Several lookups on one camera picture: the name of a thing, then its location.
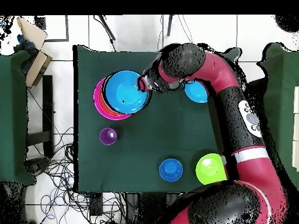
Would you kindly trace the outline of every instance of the small blue bowl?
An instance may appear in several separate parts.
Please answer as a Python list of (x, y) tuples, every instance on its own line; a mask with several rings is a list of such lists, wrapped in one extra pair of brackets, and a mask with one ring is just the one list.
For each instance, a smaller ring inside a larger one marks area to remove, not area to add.
[(146, 105), (150, 94), (138, 90), (139, 76), (134, 71), (120, 71), (109, 78), (103, 86), (103, 98), (112, 110), (132, 114)]
[(208, 94), (204, 86), (198, 81), (192, 81), (192, 83), (185, 84), (186, 95), (197, 103), (208, 102)]
[(164, 160), (159, 168), (161, 177), (169, 182), (178, 180), (183, 174), (183, 166), (176, 159)]

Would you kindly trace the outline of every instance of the bowl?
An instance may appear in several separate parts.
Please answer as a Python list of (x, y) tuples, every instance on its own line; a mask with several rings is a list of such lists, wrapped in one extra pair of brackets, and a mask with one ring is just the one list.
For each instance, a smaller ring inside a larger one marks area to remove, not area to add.
[(98, 112), (102, 116), (104, 116), (105, 118), (107, 118), (109, 120), (124, 120), (126, 118), (129, 118), (129, 116), (131, 116), (131, 114), (115, 113), (114, 111), (112, 111), (111, 109), (109, 109), (109, 107), (106, 105), (106, 103), (104, 101), (102, 101), (103, 100), (103, 97), (102, 97), (102, 85), (103, 85), (104, 81), (105, 81), (105, 78), (103, 78), (98, 83), (98, 85), (96, 86), (95, 91), (93, 93), (93, 101), (95, 103), (95, 107), (98, 110)]
[(122, 114), (132, 114), (140, 111), (149, 103), (151, 93), (138, 90), (139, 76), (134, 71), (120, 71), (104, 82), (102, 95), (111, 110)]
[(183, 174), (183, 166), (176, 159), (164, 160), (159, 168), (160, 176), (169, 182), (178, 180)]
[(208, 101), (206, 88), (199, 81), (193, 80), (191, 83), (185, 84), (185, 93), (194, 102), (206, 103)]

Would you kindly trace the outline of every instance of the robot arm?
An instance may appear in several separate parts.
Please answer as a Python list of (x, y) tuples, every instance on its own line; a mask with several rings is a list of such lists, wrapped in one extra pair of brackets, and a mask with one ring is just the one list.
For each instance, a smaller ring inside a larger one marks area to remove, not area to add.
[(243, 75), (241, 68), (225, 54), (204, 45), (171, 44), (144, 71), (138, 87), (143, 92), (166, 93), (180, 89), (185, 82), (202, 81), (215, 101), (224, 155), (234, 156), (237, 163), (239, 180), (235, 183), (259, 197), (256, 223), (280, 223), (286, 213), (286, 198), (268, 157), (259, 120), (245, 100), (237, 75)]

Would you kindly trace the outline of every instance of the green tablecloth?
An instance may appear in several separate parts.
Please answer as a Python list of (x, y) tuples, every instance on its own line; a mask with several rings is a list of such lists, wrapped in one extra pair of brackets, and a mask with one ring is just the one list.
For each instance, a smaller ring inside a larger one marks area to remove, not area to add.
[[(202, 185), (195, 174), (197, 161), (218, 153), (208, 104), (191, 101), (183, 90), (154, 93), (149, 105), (131, 117), (112, 121), (101, 116), (93, 103), (93, 91), (108, 74), (124, 69), (142, 73), (156, 52), (94, 52), (78, 49), (78, 169), (79, 191), (181, 192)], [(117, 141), (100, 143), (102, 129), (114, 128)], [(159, 165), (176, 158), (183, 175), (167, 182)]]
[(26, 82), (21, 64), (27, 51), (0, 56), (0, 181), (16, 180), (25, 186), (35, 183), (24, 167), (26, 154)]

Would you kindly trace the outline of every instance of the cable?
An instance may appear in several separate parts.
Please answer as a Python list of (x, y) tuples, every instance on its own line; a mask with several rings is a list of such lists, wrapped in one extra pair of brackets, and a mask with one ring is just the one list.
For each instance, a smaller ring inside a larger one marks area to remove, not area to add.
[(191, 42), (191, 39), (189, 38), (188, 34), (186, 33), (186, 31), (185, 31), (185, 29), (184, 29), (184, 26), (183, 26), (183, 24), (182, 24), (181, 21), (180, 21), (180, 25), (182, 26), (182, 28), (183, 28), (183, 30), (184, 30), (184, 33), (185, 33), (185, 35), (187, 36), (188, 40), (190, 41), (190, 43), (192, 43), (192, 42)]
[[(162, 20), (162, 15), (161, 15), (161, 18), (160, 18), (160, 23), (161, 23), (162, 28), (163, 28), (163, 24), (162, 24), (161, 20)], [(157, 50), (158, 50), (158, 51), (159, 51), (159, 42), (160, 42), (160, 36), (161, 36), (161, 33), (162, 33), (162, 31), (161, 31), (160, 34), (159, 34), (159, 40), (158, 40), (158, 44), (157, 44)]]
[[(95, 15), (93, 16), (93, 19), (96, 20), (97, 22), (99, 22), (99, 23), (104, 27), (104, 24), (103, 24), (100, 20), (97, 20), (97, 19), (95, 18)], [(106, 33), (107, 33), (108, 36), (109, 36), (110, 43), (111, 43), (111, 45), (113, 46), (114, 51), (116, 52), (115, 47), (114, 47), (114, 44), (113, 44), (113, 40), (112, 40), (112, 38), (110, 37), (110, 34), (107, 32), (106, 29), (105, 29), (105, 31), (106, 31)]]
[[(182, 16), (183, 16), (184, 22), (185, 22), (185, 24), (186, 24), (186, 27), (188, 28), (188, 25), (187, 25), (187, 23), (186, 23), (186, 21), (185, 21), (185, 17), (184, 17), (184, 15), (182, 15)], [(189, 28), (188, 28), (188, 31), (189, 31), (189, 33), (190, 33), (191, 41), (192, 41), (192, 43), (193, 43), (192, 35), (191, 35), (191, 32), (190, 32)]]
[(41, 154), (40, 151), (39, 151), (39, 149), (38, 149), (35, 145), (33, 145), (33, 146), (36, 148), (36, 150), (38, 151), (38, 153), (39, 153), (41, 156), (44, 156), (44, 154)]

